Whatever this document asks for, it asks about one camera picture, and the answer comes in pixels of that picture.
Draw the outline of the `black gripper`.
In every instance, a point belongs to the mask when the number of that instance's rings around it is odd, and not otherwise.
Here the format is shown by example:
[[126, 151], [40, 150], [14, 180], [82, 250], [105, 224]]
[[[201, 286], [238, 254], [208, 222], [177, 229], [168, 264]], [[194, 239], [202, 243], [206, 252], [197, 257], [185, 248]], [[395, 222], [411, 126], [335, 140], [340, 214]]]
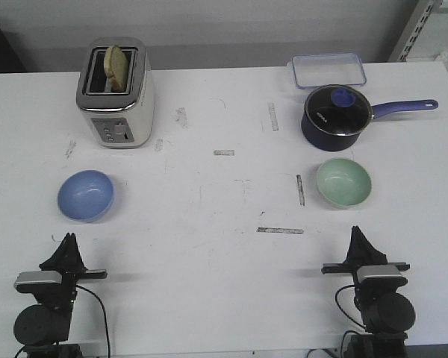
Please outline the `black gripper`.
[[54, 268], [52, 270], [41, 271], [57, 271], [62, 275], [62, 284], [54, 289], [44, 289], [42, 292], [33, 293], [37, 303], [44, 305], [50, 310], [71, 310], [77, 297], [77, 285], [80, 280], [101, 280], [108, 276], [106, 269], [89, 270], [84, 266], [81, 258], [78, 242], [74, 233], [67, 233], [60, 242], [57, 250], [52, 255], [54, 263], [62, 263], [68, 257], [70, 250], [70, 262], [73, 266], [81, 266], [73, 268], [72, 271]]
[[[360, 248], [363, 261], [385, 261], [385, 255], [374, 248], [357, 225], [351, 229], [351, 239], [347, 252], [348, 258], [358, 256]], [[321, 272], [323, 274], [350, 274], [355, 288], [366, 292], [367, 295], [383, 295], [395, 292], [400, 287], [408, 284], [408, 279], [402, 274], [408, 271], [407, 263], [324, 263]]]

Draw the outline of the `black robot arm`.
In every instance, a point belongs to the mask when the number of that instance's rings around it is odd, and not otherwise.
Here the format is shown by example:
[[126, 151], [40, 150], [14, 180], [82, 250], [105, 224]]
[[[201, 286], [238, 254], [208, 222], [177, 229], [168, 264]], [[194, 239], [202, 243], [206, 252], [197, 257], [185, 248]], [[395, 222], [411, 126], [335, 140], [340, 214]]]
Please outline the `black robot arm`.
[[[334, 300], [337, 308], [361, 333], [347, 330], [340, 342], [341, 357], [407, 357], [405, 340], [413, 327], [416, 312], [412, 303], [398, 293], [398, 288], [408, 283], [402, 275], [410, 265], [389, 262], [386, 255], [368, 241], [360, 227], [351, 229], [346, 259], [342, 263], [324, 263], [323, 274], [350, 274], [352, 283], [339, 288]], [[339, 302], [345, 289], [354, 290], [353, 302], [360, 312], [356, 321]]]
[[14, 288], [31, 294], [36, 304], [17, 316], [13, 334], [27, 357], [83, 357], [80, 345], [68, 343], [72, 311], [78, 290], [98, 295], [78, 284], [81, 280], [105, 279], [104, 269], [89, 270], [81, 258], [76, 235], [67, 233], [57, 250], [38, 271], [19, 273]]

